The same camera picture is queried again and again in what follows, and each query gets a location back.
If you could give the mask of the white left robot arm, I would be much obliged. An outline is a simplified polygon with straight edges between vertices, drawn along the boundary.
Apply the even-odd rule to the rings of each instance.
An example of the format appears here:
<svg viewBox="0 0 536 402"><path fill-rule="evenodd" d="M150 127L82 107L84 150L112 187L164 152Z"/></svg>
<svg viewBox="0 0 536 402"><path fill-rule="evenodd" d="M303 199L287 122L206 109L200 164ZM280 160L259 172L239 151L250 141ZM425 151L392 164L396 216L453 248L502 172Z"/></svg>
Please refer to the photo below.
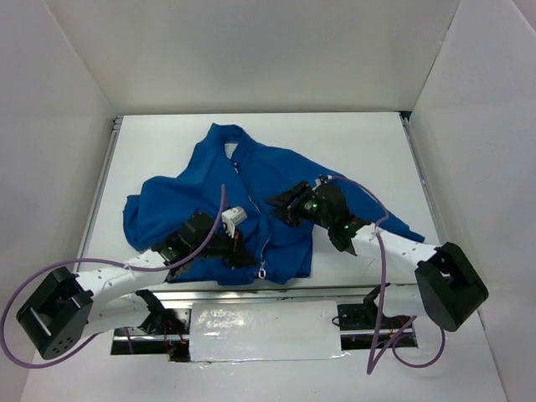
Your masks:
<svg viewBox="0 0 536 402"><path fill-rule="evenodd" d="M232 271L256 265L238 228L246 217L241 207L225 210L220 222L197 212L126 263L80 273L55 268L18 310L17 321L45 360L64 355L82 338L119 327L137 327L147 335L184 333L177 314L150 286L177 280L196 260L215 260Z"/></svg>

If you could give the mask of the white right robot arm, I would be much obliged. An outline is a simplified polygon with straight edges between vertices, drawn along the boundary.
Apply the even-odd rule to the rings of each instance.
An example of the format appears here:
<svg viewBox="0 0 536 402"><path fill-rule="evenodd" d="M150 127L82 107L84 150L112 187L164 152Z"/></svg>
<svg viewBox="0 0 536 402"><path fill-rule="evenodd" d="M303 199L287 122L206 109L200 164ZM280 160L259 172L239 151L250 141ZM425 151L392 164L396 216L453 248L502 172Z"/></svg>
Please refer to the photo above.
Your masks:
<svg viewBox="0 0 536 402"><path fill-rule="evenodd" d="M489 291L460 246L419 243L381 229L380 220L352 213L342 189L330 176L306 181L266 199L271 214L297 227L309 221L327 231L334 247L415 276L414 285L384 282L364 299L364 317L372 327L384 327L393 317L427 316L447 332L457 331L489 297Z"/></svg>

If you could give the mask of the blue zip-up fleece jacket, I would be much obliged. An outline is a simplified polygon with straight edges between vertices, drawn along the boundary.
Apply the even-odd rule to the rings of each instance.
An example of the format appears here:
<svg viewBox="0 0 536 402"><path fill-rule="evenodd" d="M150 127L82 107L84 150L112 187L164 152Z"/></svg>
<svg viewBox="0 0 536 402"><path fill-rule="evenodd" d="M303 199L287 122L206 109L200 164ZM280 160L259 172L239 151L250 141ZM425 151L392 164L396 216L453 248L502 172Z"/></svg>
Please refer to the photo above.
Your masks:
<svg viewBox="0 0 536 402"><path fill-rule="evenodd" d="M126 241L144 251L179 229L192 214L216 215L224 189L229 204L247 213L240 230L258 263L232 271L215 260L196 260L178 281L249 285L258 278L262 260L268 281L284 285L293 278L306 278L312 270L313 225L306 222L295 229L284 225L270 214L265 200L324 174L332 170L291 150L263 145L240 126L213 124L182 173L175 178L150 178L139 194L127 197Z"/></svg>

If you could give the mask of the silver zipper pull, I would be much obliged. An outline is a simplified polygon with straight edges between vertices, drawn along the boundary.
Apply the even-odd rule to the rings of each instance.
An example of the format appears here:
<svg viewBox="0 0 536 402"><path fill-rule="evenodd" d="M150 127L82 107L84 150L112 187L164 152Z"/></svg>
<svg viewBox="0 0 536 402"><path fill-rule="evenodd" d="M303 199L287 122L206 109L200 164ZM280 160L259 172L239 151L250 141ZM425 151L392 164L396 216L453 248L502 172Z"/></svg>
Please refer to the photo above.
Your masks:
<svg viewBox="0 0 536 402"><path fill-rule="evenodd" d="M266 278L266 270L265 270L265 261L264 260L262 260L260 262L260 268L258 270L257 277L260 280L264 280Z"/></svg>

